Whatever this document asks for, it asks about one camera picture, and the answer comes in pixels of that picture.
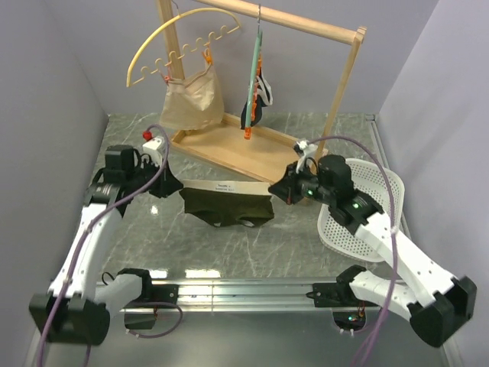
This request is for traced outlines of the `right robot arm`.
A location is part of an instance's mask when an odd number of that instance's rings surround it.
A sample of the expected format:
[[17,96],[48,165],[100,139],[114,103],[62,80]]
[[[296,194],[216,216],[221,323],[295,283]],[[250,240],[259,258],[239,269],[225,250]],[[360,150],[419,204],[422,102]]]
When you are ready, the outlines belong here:
[[404,282],[398,285],[362,267],[344,271],[336,288],[343,304],[351,306],[359,300],[377,304],[409,321],[416,335],[436,348],[473,317],[476,284],[436,264],[396,230],[383,207],[355,187],[344,157],[320,158],[315,173],[305,163],[293,162],[269,191],[288,205],[303,198],[325,204],[336,223],[375,250]]

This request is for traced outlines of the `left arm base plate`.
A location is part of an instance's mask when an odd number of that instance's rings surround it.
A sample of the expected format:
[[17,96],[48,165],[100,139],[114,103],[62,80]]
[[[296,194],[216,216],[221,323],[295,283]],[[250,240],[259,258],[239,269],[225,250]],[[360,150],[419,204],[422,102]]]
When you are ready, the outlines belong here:
[[144,299],[145,303],[156,304],[176,304],[179,296],[178,284],[152,284],[148,296]]

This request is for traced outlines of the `green wire hanger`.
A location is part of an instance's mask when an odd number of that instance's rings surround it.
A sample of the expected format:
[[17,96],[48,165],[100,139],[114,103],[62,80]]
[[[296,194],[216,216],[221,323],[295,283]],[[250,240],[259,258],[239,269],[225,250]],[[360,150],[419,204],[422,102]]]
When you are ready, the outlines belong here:
[[251,61],[251,73],[248,86],[248,97],[246,105],[245,114],[245,124],[244,128],[251,127],[251,115],[254,112],[256,106],[255,90],[256,90],[256,70],[257,70],[257,58],[261,52],[261,42],[262,42],[262,30],[261,30],[261,4],[258,5],[257,13],[257,36],[254,42],[254,53]]

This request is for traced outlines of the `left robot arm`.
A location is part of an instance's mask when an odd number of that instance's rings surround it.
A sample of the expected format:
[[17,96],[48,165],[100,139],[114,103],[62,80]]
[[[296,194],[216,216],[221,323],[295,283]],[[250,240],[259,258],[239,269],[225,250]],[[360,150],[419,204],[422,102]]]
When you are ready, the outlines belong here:
[[129,304],[146,307],[154,299],[150,272],[125,268],[109,285],[96,286],[102,258],[131,201],[141,193],[167,198],[182,190],[169,167],[168,145],[152,138],[140,149],[113,145],[83,202],[75,239],[58,275],[44,294],[35,294],[30,314],[43,342],[98,346],[110,320]]

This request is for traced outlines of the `olive green underwear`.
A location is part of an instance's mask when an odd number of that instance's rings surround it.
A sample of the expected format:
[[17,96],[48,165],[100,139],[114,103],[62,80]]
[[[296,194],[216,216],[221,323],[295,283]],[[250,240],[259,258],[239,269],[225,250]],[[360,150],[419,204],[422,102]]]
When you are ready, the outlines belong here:
[[184,212],[213,227],[259,227],[274,218],[269,183],[184,180]]

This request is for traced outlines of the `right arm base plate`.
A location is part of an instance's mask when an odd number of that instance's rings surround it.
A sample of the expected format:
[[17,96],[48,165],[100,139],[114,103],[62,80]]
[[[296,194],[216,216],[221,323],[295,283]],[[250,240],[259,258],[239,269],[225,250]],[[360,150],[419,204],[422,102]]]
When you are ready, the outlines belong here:
[[306,297],[313,300],[316,308],[356,307],[361,303],[348,285],[340,283],[314,283]]

